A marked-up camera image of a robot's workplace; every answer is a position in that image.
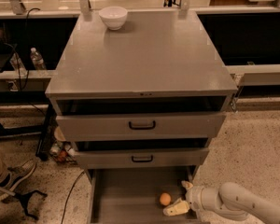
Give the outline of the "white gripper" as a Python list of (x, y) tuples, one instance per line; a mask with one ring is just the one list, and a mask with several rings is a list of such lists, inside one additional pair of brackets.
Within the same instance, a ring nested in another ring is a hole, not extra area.
[(192, 183), (183, 180), (183, 188), (187, 190), (186, 200), (177, 199), (173, 204), (163, 209), (163, 213), (168, 217), (186, 214), (190, 208), (194, 211), (216, 212), (222, 206), (218, 189), (206, 188), (204, 186), (193, 186)]

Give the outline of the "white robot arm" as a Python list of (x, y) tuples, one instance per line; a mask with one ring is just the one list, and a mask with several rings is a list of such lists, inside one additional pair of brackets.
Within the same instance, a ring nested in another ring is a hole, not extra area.
[(189, 210), (211, 211), (226, 219), (244, 221), (253, 216), (265, 224), (280, 224), (280, 206), (252, 193), (243, 186), (226, 182), (217, 188), (194, 186), (183, 180), (185, 199), (177, 199), (163, 209), (168, 217), (186, 214)]

